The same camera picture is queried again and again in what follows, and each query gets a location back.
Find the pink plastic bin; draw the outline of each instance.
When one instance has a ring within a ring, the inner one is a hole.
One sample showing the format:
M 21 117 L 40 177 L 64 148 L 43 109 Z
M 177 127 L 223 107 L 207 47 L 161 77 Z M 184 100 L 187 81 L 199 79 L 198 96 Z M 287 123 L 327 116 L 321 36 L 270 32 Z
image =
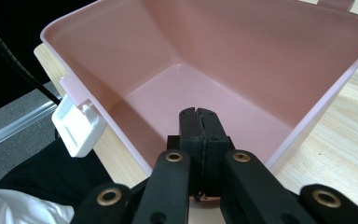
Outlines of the pink plastic bin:
M 358 67 L 358 15 L 329 2 L 106 0 L 41 37 L 70 74 L 68 95 L 93 105 L 147 172 L 192 106 L 270 167 Z

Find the bin floor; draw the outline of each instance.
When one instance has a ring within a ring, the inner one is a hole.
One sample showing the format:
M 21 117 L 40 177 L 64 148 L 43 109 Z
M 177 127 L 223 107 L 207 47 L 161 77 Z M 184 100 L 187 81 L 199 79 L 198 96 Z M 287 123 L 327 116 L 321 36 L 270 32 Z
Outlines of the bin floor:
M 174 64 L 114 105 L 109 114 L 153 167 L 167 135 L 179 134 L 179 112 L 189 107 L 217 113 L 236 148 L 262 162 L 293 130 L 202 72 Z

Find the black fabric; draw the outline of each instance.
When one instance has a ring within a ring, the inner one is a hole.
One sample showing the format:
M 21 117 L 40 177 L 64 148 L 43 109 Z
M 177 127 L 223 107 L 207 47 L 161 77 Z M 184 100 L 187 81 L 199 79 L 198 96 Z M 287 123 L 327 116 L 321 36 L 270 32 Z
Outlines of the black fabric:
M 92 150 L 72 158 L 61 138 L 24 161 L 0 180 L 0 189 L 14 189 L 77 209 L 101 184 L 113 182 Z

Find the white cloth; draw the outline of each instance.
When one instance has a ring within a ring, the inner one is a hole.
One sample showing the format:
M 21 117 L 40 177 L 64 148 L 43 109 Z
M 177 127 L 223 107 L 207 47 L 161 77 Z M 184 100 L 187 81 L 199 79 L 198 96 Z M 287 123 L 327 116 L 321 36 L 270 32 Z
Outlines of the white cloth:
M 0 223 L 69 223 L 75 211 L 72 206 L 38 199 L 11 189 L 0 189 Z

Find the gray carpet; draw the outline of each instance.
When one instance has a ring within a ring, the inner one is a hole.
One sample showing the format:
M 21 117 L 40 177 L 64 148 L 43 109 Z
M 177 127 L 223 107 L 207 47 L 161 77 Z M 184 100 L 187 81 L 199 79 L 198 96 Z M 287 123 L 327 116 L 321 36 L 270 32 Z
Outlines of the gray carpet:
M 51 83 L 45 86 L 58 95 Z M 48 101 L 49 98 L 35 90 L 0 108 L 0 129 Z M 50 117 L 51 115 L 42 118 L 0 143 L 0 179 L 16 165 L 30 158 L 54 140 L 54 125 Z

